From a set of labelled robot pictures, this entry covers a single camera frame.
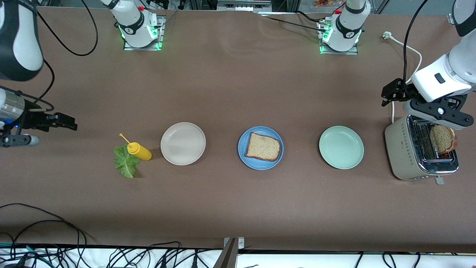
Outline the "metal table edge bracket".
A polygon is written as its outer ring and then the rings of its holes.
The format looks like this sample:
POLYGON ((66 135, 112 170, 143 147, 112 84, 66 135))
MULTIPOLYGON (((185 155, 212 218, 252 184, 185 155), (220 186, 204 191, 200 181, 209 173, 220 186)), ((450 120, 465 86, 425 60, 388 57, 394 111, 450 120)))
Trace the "metal table edge bracket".
POLYGON ((224 248, 213 268, 236 268, 238 253, 244 247, 244 237, 225 237, 224 248))

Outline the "metal frame block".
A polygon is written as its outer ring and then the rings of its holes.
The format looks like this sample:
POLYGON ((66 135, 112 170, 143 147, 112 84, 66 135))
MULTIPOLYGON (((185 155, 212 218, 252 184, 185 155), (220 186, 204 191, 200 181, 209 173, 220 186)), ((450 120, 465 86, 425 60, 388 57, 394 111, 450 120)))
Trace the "metal frame block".
POLYGON ((217 11, 272 12, 271 0, 216 0, 217 11))

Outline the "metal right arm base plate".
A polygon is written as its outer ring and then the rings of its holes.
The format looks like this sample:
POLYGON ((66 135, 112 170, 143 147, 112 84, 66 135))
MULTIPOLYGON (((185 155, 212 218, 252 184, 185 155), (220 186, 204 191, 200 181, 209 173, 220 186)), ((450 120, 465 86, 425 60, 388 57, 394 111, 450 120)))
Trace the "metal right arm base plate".
POLYGON ((119 25, 124 39, 125 51, 160 51, 165 34, 165 16, 155 13, 141 13, 137 22, 131 25, 119 25))

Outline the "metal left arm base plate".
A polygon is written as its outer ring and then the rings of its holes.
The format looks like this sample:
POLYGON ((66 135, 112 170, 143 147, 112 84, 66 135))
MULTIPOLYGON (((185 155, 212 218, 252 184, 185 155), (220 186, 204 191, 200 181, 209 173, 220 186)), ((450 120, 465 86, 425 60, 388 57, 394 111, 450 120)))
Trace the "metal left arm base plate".
POLYGON ((321 30, 318 37, 321 54, 357 55, 357 42, 362 28, 347 29, 342 27, 338 20, 326 17, 319 20, 317 28, 321 30))

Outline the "pale green plate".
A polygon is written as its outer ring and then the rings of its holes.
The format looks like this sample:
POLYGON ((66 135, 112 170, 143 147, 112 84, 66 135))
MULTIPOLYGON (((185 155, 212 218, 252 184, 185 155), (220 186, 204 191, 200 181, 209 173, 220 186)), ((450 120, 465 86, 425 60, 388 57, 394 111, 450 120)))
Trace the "pale green plate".
POLYGON ((322 158, 336 169, 352 169, 364 157, 364 144, 361 137, 344 126, 326 129, 320 136, 318 149, 322 158))

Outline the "beige plate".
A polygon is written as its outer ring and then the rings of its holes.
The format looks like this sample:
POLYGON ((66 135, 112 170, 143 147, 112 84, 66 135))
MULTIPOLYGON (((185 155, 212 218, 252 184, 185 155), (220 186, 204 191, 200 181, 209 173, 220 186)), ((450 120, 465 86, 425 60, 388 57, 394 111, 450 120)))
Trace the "beige plate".
POLYGON ((203 130, 190 122, 172 125, 164 132, 160 142, 162 156, 177 166, 195 163, 207 145, 203 130))

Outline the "beige and chrome toaster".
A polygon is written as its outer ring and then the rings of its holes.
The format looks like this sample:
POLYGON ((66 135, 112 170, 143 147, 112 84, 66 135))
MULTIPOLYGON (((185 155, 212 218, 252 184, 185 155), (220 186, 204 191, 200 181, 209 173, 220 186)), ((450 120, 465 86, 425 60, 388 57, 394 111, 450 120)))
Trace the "beige and chrome toaster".
POLYGON ((432 178, 442 185, 445 175, 459 169, 456 150, 439 154, 434 148, 430 140, 434 125, 438 124, 408 114, 385 129, 388 160, 396 178, 402 181, 432 178))

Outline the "brown bread slice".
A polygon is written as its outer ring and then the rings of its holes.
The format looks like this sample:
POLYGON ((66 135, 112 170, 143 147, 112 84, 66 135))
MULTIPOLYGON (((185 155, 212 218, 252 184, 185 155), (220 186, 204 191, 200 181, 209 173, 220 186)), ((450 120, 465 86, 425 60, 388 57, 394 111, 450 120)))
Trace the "brown bread slice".
POLYGON ((252 132, 245 156, 258 160, 273 162, 281 152, 281 145, 277 139, 252 132))
POLYGON ((439 154, 448 154, 458 146, 457 136, 454 130, 442 125, 434 125, 431 127, 430 140, 439 154))

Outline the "green lettuce leaf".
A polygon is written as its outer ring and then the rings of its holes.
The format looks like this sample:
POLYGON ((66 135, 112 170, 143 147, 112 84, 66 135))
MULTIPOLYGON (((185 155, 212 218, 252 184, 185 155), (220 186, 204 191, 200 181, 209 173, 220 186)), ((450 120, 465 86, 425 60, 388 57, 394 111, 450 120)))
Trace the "green lettuce leaf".
POLYGON ((115 154, 115 169, 119 170, 125 178, 134 178, 136 166, 141 160, 129 153, 126 145, 115 147, 113 152, 115 154))

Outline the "blue plate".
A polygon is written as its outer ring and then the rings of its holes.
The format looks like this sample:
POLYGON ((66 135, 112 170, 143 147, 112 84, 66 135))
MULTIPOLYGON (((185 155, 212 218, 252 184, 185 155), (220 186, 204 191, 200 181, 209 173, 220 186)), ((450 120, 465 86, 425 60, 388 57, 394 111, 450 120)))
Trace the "blue plate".
POLYGON ((241 161, 249 168, 254 170, 269 170, 275 167, 282 159, 284 155, 284 144, 280 135, 272 128, 264 126, 251 127, 250 129, 243 132, 240 139, 238 140, 237 151, 241 161), (248 151, 248 145, 250 143, 252 133, 261 136, 268 136, 277 140, 279 143, 279 153, 277 154, 277 158, 274 161, 261 160, 245 156, 246 152, 248 151))

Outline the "yellow squeeze bottle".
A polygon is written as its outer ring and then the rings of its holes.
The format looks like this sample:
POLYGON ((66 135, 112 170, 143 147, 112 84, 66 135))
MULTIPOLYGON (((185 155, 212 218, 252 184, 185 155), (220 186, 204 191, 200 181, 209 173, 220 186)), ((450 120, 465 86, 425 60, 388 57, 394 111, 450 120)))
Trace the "yellow squeeze bottle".
POLYGON ((129 154, 136 156, 138 159, 143 161, 149 161, 152 159, 152 153, 147 148, 137 142, 129 142, 122 133, 120 133, 119 136, 127 142, 126 150, 129 154))

